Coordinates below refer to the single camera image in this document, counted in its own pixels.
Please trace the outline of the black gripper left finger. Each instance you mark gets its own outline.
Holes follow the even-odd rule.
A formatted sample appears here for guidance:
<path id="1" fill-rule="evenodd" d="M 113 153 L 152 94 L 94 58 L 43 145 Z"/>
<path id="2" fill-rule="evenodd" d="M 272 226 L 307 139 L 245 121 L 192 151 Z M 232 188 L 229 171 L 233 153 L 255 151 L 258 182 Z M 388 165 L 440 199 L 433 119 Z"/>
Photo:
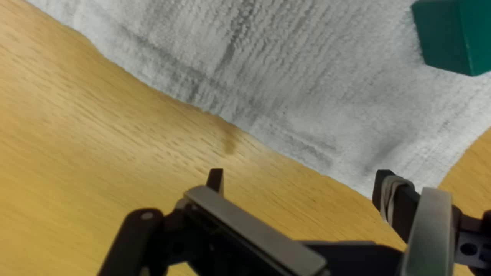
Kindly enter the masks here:
<path id="1" fill-rule="evenodd" d="M 328 276 L 327 260 L 224 197 L 224 170 L 212 168 L 204 185 L 187 190 L 183 213 L 207 239 L 213 252 L 265 276 Z"/>

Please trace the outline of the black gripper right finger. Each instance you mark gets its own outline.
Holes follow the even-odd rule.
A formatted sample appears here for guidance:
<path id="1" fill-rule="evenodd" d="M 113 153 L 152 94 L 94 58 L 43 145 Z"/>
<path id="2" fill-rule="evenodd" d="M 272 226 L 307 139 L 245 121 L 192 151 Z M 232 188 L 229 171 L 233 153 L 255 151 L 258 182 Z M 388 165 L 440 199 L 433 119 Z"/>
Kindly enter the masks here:
<path id="1" fill-rule="evenodd" d="M 456 229 L 453 197 L 414 183 L 391 170 L 377 170 L 371 196 L 382 217 L 407 242 L 399 276 L 451 276 Z"/>

